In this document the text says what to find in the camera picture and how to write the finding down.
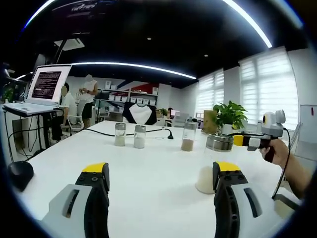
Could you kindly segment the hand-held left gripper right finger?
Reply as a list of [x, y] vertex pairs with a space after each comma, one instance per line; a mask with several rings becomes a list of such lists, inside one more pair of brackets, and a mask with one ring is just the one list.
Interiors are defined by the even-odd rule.
[[232, 163], [212, 168], [216, 238], [271, 238], [284, 225], [274, 201]]

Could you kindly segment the person's right hand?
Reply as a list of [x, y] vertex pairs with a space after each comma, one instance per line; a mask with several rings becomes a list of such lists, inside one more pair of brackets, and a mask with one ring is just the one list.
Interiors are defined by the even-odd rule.
[[272, 148], [274, 149], [272, 163], [280, 166], [283, 169], [286, 165], [286, 161], [287, 161], [288, 154], [289, 154], [288, 147], [280, 139], [271, 140], [268, 148], [260, 149], [260, 153], [261, 153], [264, 160], [265, 160], [267, 153]]

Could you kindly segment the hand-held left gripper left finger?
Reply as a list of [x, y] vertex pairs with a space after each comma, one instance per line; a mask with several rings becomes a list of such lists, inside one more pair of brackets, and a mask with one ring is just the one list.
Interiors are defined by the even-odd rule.
[[53, 238], [107, 238], [109, 166], [87, 166], [50, 202], [42, 227]]

